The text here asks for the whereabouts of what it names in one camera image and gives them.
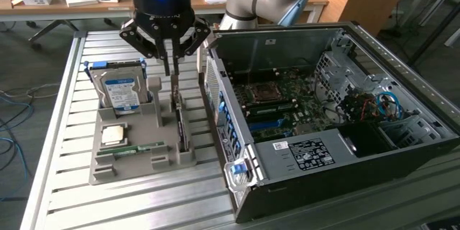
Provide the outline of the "graphics card with metal bracket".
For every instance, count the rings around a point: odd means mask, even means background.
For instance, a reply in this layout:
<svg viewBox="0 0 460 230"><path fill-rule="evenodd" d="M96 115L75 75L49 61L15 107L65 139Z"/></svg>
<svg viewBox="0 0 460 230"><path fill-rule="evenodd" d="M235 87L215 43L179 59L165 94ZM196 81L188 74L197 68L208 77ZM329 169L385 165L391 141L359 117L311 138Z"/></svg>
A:
<svg viewBox="0 0 460 230"><path fill-rule="evenodd" d="M179 92L179 75L171 75L171 107L176 113L177 132L179 132L179 150L180 152L189 151L189 141L185 124L185 112L181 94Z"/></svg>

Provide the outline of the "black chair base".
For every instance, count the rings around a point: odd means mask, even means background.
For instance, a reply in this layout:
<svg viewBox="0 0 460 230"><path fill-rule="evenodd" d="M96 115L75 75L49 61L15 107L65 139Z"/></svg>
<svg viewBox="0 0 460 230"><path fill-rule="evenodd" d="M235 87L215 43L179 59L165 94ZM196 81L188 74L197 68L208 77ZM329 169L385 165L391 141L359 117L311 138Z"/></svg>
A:
<svg viewBox="0 0 460 230"><path fill-rule="evenodd" d="M40 50L41 45L36 43L37 39L41 38L47 33L49 33L59 25L65 25L73 31L79 31L77 27L72 23L71 20L67 19L57 19L53 20L29 39L28 42L33 50Z"/></svg>

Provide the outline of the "CPU socket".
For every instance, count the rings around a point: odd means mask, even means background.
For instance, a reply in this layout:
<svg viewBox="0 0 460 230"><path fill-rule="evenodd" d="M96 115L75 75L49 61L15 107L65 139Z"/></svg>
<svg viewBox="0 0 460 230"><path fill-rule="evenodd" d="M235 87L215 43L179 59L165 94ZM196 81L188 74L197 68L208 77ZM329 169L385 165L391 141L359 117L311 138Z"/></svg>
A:
<svg viewBox="0 0 460 230"><path fill-rule="evenodd" d="M281 93L275 82L261 82L249 85L253 102L269 102L281 100Z"/></svg>

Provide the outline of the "wooden desk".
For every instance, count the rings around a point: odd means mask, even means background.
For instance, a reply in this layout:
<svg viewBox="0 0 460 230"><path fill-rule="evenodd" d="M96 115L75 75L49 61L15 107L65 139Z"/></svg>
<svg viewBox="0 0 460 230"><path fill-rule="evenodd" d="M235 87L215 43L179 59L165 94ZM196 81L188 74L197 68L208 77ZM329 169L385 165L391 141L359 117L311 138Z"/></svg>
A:
<svg viewBox="0 0 460 230"><path fill-rule="evenodd" d="M309 11L307 22L319 21L328 0L308 0L305 11ZM225 13L225 4L208 4L205 0L191 0L195 14ZM0 0L0 22L41 21L59 19L93 19L128 17L132 14L132 0L117 3L97 3L68 7L65 0L52 0L51 5L12 6L11 0Z"/></svg>

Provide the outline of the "installed black RAM stick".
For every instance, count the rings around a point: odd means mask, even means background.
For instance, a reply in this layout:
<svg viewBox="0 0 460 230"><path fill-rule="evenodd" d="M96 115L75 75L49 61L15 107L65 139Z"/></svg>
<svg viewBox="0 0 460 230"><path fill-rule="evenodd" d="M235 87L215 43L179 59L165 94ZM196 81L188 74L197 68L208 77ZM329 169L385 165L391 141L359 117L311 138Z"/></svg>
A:
<svg viewBox="0 0 460 230"><path fill-rule="evenodd" d="M265 104L255 104L251 106L245 106L245 115L247 116L256 116L268 113L277 113L289 111L295 108L293 103L265 103Z"/></svg>

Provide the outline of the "grey parts rack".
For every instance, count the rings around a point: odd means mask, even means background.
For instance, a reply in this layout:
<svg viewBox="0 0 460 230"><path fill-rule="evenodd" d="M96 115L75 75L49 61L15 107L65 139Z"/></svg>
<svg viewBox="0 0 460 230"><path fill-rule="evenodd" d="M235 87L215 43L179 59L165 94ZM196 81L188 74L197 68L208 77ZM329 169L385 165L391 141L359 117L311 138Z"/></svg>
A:
<svg viewBox="0 0 460 230"><path fill-rule="evenodd" d="M116 115L113 108L97 109L88 179L91 185L189 168L197 164L185 102L183 100L189 151L180 152L177 119L171 107L171 95L168 99L159 98L161 90L159 77L147 79L147 88L152 101L141 104L136 113ZM101 133L103 129L109 126L124 127L124 139L117 144L104 145L101 144ZM164 142L164 145L155 147L151 151L125 156L96 154L101 150L147 145L153 142Z"/></svg>

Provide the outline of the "silver CPU chip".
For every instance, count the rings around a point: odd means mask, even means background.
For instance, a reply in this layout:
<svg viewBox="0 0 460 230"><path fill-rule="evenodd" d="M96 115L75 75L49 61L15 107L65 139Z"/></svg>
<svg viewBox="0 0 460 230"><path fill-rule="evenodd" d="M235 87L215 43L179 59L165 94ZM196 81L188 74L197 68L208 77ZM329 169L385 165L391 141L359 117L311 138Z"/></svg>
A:
<svg viewBox="0 0 460 230"><path fill-rule="evenodd" d="M124 139L123 126L109 126L103 129L101 144L113 145L113 144L120 143L123 139Z"/></svg>

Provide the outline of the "green motherboard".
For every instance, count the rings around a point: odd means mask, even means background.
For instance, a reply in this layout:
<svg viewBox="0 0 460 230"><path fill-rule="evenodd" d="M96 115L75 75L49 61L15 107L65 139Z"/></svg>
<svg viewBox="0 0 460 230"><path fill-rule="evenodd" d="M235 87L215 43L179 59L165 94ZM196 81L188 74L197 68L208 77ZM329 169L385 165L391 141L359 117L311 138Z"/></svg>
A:
<svg viewBox="0 0 460 230"><path fill-rule="evenodd" d="M295 127L299 124L311 123L320 131L332 129L340 124L341 116L337 111L331 111L325 104L327 100L319 100L315 92L317 85L313 72L297 68L273 69L231 76L233 92L239 106L249 127L249 123L284 119L281 127L265 130L249 131L253 142L261 143L285 137L296 136ZM261 82L277 84L281 100L256 103L249 91L249 85ZM295 108L289 111L268 113L256 116L245 115L245 106L265 103L293 103Z"/></svg>

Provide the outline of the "chipset heat sink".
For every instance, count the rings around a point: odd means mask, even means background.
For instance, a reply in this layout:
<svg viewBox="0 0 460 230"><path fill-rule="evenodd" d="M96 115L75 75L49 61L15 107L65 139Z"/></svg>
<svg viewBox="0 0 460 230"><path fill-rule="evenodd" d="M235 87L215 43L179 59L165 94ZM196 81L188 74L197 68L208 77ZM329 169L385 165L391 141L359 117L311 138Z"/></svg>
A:
<svg viewBox="0 0 460 230"><path fill-rule="evenodd" d="M295 127L296 135L305 135L305 134L315 133L317 131L320 131L320 129L316 129L315 125L311 123L299 124Z"/></svg>

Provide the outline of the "grey power supply unit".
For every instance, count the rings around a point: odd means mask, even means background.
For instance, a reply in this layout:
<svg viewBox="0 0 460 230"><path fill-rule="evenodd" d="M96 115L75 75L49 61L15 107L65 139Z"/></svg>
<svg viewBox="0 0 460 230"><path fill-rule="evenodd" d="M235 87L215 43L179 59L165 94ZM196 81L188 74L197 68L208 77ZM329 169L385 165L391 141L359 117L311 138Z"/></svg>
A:
<svg viewBox="0 0 460 230"><path fill-rule="evenodd" d="M335 169L357 161L337 129L256 143L253 148L268 183Z"/></svg>

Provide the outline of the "black plastic shroud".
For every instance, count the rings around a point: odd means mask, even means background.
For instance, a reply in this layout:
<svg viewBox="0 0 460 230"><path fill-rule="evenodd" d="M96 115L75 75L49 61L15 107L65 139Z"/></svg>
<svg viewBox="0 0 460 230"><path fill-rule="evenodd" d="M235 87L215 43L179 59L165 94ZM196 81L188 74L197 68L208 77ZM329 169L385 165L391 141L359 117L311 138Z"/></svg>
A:
<svg viewBox="0 0 460 230"><path fill-rule="evenodd" d="M337 127L356 157L365 157L392 151L396 147L373 122L356 122Z"/></svg>

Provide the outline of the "black open PC case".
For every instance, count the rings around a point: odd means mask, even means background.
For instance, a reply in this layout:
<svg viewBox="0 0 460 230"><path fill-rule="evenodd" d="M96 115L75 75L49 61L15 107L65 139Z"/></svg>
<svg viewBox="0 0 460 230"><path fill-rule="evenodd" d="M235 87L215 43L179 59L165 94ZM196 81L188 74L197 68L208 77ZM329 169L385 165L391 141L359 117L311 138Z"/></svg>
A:
<svg viewBox="0 0 460 230"><path fill-rule="evenodd" d="M205 48L201 92L236 222L256 221L403 179L460 146L460 110L356 23L216 30ZM231 76L291 68L313 72L316 96L341 116L332 129L419 115L443 138L399 148L379 126L395 150L357 157L335 169L265 182ZM249 177L231 172L243 161Z"/></svg>

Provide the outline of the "metal disk bay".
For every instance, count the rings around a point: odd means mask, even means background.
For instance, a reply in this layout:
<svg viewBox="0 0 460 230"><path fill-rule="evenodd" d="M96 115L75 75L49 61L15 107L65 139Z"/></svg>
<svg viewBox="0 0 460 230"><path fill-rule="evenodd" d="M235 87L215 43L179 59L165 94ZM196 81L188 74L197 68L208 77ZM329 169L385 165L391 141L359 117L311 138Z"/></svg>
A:
<svg viewBox="0 0 460 230"><path fill-rule="evenodd" d="M412 115L393 122L383 121L379 126L393 145L399 148L439 141L443 138L427 120L419 115Z"/></svg>

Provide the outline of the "hard disk with blue bracket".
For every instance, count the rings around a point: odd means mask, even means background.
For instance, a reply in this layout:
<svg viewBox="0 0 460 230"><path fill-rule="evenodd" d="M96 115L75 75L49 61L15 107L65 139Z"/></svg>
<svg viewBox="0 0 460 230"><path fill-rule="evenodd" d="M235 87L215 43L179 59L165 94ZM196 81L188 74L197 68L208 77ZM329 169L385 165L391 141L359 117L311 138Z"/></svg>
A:
<svg viewBox="0 0 460 230"><path fill-rule="evenodd" d="M101 108L113 108L116 115L136 113L151 101L147 88L145 61L84 62L84 72L93 83Z"/></svg>

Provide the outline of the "white table frame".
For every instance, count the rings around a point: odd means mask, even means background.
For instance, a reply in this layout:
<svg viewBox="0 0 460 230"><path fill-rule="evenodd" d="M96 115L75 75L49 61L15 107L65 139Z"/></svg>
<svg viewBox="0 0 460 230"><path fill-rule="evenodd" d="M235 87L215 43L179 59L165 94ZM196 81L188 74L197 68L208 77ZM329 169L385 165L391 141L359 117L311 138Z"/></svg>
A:
<svg viewBox="0 0 460 230"><path fill-rule="evenodd" d="M428 11L425 12L425 15L420 19L419 26L425 26L428 23L431 17L436 13L437 9L440 8L441 4L444 3L445 0L436 0L433 4L431 5ZM448 37L448 39L444 42L444 45L447 47L452 47L455 42L460 39L460 28L453 32L453 34Z"/></svg>

